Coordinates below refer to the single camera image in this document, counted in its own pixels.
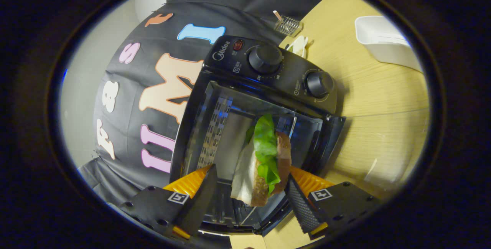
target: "small wire basket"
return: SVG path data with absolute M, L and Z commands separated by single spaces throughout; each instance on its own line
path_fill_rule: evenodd
M 303 22 L 293 18 L 282 16 L 275 25 L 275 30 L 295 38 L 303 29 Z

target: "orange letter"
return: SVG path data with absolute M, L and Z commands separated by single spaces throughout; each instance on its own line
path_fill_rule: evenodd
M 138 104 L 140 110 L 156 109 L 175 117 L 177 123 L 181 123 L 187 102 L 183 101 L 177 104 L 170 100 L 189 97 L 191 88 L 184 84 L 179 77 L 187 78 L 191 84 L 194 84 L 202 64 L 203 60 L 192 62 L 173 58 L 168 53 L 162 55 L 155 65 L 155 71 L 165 82 L 143 90 Z
M 174 13 L 169 13 L 169 14 L 165 15 L 164 17 L 161 17 L 162 14 L 158 14 L 155 17 L 149 18 L 145 24 L 145 27 L 148 27 L 149 25 L 158 25 L 159 23 L 163 23 L 163 22 L 167 21 L 170 17 L 172 17 L 172 15 L 174 15 Z

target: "bread slice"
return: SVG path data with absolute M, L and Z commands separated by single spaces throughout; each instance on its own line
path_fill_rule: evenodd
M 280 193 L 285 189 L 288 175 L 290 175 L 290 166 L 292 165 L 292 145 L 288 135 L 283 132 L 276 132 L 276 134 L 278 138 L 277 167 L 281 182 L 275 184 L 272 194 Z
M 284 133 L 277 132 L 277 167 L 281 182 L 275 185 L 273 194 L 280 193 L 286 187 L 290 165 L 292 164 L 290 139 Z M 251 141 L 242 149 L 234 178 L 230 197 L 241 200 L 249 206 L 264 206 L 268 202 L 268 185 L 265 179 L 257 175 L 260 162 L 256 159 L 254 143 Z
M 264 206 L 268 202 L 268 185 L 263 177 L 257 175 L 259 164 L 251 139 L 237 160 L 231 198 L 241 200 L 249 206 Z

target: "screw hole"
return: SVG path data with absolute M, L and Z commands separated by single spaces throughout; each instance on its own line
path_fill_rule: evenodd
M 157 223 L 158 223 L 158 225 L 162 225 L 162 226 L 166 226 L 167 225 L 167 221 L 165 221 L 163 219 L 157 220 Z

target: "sandwich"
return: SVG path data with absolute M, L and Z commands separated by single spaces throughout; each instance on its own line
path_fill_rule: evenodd
M 272 116 L 268 114 L 247 130 L 244 144 L 230 197 L 249 206 L 264 206 L 271 195 L 286 187 L 292 164 L 290 139 L 275 131 Z

